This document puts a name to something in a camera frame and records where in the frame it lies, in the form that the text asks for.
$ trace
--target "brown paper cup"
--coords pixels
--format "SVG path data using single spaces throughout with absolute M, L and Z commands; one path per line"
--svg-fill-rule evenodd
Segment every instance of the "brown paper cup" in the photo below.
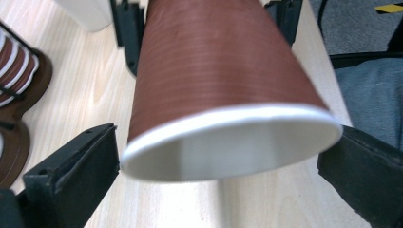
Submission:
M 258 173 L 341 135 L 258 0 L 152 0 L 122 169 L 149 181 Z

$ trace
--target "black armrest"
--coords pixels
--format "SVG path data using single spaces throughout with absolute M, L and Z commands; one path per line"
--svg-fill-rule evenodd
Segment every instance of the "black armrest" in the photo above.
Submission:
M 14 196 L 0 189 L 0 227 L 84 227 L 119 174 L 112 123 L 93 127 L 24 175 Z
M 373 227 L 403 227 L 403 152 L 344 126 L 339 143 L 319 155 L 319 175 Z
M 334 69 L 354 67 L 366 61 L 381 58 L 403 58 L 403 52 L 363 52 L 330 56 Z

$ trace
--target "gray fabric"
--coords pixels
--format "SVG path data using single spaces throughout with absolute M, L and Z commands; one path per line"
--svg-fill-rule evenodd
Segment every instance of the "gray fabric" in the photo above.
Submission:
M 353 126 L 403 150 L 403 59 L 336 70 Z
M 310 0 L 317 17 L 322 0 Z M 375 7 L 392 0 L 328 0 L 323 13 L 324 42 L 329 54 L 385 51 L 403 12 L 377 14 Z

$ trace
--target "cup rim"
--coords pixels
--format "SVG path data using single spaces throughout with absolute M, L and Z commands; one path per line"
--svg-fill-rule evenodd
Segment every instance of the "cup rim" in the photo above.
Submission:
M 225 106 L 145 131 L 128 143 L 121 168 L 144 181 L 232 178 L 308 159 L 341 134 L 329 111 L 310 104 Z

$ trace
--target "light wood surface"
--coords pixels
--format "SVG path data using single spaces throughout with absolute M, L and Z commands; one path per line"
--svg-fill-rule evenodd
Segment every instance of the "light wood surface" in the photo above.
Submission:
M 122 153 L 135 80 L 113 26 L 86 32 L 50 0 L 2 1 L 0 18 L 54 67 L 48 91 L 24 116 L 31 135 L 25 171 L 99 124 L 118 125 Z M 307 1 L 294 52 L 335 116 L 350 124 Z M 369 227 L 317 173 L 316 162 L 196 183 L 140 182 L 121 174 L 86 227 Z M 17 193 L 23 188 L 21 180 L 12 186 Z

